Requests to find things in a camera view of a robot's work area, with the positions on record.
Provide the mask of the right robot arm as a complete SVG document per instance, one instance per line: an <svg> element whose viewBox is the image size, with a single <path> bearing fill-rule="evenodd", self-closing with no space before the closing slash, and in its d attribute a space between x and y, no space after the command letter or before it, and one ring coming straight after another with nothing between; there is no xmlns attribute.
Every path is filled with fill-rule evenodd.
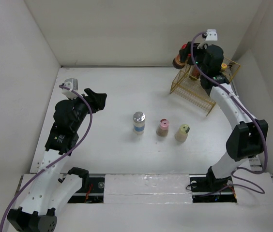
<svg viewBox="0 0 273 232"><path fill-rule="evenodd" d="M192 65L200 74L202 88L220 107L228 119L232 132L226 141L226 152L211 166L202 187L216 192L228 186L229 178L241 169L247 158L260 153L267 154L266 137L268 123L250 114L234 94L228 78L224 75L224 52L214 44L188 42L173 60L175 68Z"/></svg>

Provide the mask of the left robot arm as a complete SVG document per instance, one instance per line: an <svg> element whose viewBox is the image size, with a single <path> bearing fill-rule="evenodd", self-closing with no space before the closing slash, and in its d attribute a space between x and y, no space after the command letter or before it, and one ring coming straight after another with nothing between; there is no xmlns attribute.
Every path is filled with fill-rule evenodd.
<svg viewBox="0 0 273 232"><path fill-rule="evenodd" d="M37 174L20 189L29 187L28 194L17 209L8 207L6 218L18 232L52 232L57 217L77 191L89 187L89 172L82 168L71 168L66 177L60 179L61 170L72 152L83 142L78 136L86 116L92 123L93 114L102 111L107 94L95 93L90 88L84 94L60 86L67 99L58 102L53 115L54 123L45 144L45 151Z"/></svg>

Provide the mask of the tall black-cap glass bottle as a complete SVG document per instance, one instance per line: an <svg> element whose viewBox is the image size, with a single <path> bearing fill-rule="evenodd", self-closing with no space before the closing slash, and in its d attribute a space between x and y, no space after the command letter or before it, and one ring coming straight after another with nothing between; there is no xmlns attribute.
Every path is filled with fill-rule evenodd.
<svg viewBox="0 0 273 232"><path fill-rule="evenodd" d="M200 72L195 66L191 66L189 71L189 78L193 81L197 81L200 78Z"/></svg>

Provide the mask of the silver-cap blue-label shaker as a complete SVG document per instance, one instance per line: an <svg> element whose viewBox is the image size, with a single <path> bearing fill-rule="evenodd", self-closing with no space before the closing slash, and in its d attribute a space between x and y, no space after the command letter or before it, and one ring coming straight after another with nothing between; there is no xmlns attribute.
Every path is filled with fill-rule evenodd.
<svg viewBox="0 0 273 232"><path fill-rule="evenodd" d="M135 112L133 115L133 130L136 134L140 135L145 130L145 119L146 116L143 112Z"/></svg>

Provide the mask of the pink-cap spice jar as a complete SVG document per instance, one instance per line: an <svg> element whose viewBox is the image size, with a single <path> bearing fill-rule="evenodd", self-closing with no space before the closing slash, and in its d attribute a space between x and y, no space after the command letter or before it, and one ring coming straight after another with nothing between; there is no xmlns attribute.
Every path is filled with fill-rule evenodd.
<svg viewBox="0 0 273 232"><path fill-rule="evenodd" d="M161 137L166 137L169 130L169 121L165 118L160 120L159 126L156 130L156 134Z"/></svg>

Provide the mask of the yellow-cap beige jar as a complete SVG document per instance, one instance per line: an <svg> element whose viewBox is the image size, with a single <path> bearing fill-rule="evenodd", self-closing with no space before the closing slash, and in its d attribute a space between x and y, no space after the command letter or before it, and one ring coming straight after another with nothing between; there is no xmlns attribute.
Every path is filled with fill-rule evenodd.
<svg viewBox="0 0 273 232"><path fill-rule="evenodd" d="M179 129L175 133L175 139L181 143L185 142L188 137L189 131L190 127L188 124L181 124Z"/></svg>

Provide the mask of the yellow-cap sauce bottle front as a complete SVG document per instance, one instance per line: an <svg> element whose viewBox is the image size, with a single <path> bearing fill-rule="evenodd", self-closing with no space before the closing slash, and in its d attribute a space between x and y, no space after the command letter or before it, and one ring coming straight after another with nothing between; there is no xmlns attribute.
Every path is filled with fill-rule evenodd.
<svg viewBox="0 0 273 232"><path fill-rule="evenodd" d="M221 64L221 72L224 72L224 71L226 71L227 70L227 68L228 68L228 66L227 66L227 64L225 64L225 63L222 63Z"/></svg>

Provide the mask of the red-cap dark sauce jar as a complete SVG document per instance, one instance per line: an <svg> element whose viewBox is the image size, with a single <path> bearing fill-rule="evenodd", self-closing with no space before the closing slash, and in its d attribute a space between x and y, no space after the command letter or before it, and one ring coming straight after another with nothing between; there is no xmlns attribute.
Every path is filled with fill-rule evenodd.
<svg viewBox="0 0 273 232"><path fill-rule="evenodd" d="M181 63L180 63L180 61L179 61L179 53L178 53L178 55L173 59L173 62L172 62L172 64L173 64L173 67L174 68L176 68L176 69L178 69L178 70L180 70L180 69L182 69L185 65L186 65L186 63L185 63L185 65L182 65Z"/></svg>

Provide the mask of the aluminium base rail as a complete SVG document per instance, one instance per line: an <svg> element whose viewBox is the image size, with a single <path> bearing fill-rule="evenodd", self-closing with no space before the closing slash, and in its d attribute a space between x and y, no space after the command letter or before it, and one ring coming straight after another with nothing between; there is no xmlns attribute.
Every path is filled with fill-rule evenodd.
<svg viewBox="0 0 273 232"><path fill-rule="evenodd" d="M70 203L190 204L236 203L234 189L209 196L197 185L203 175L189 174L92 174L86 187Z"/></svg>

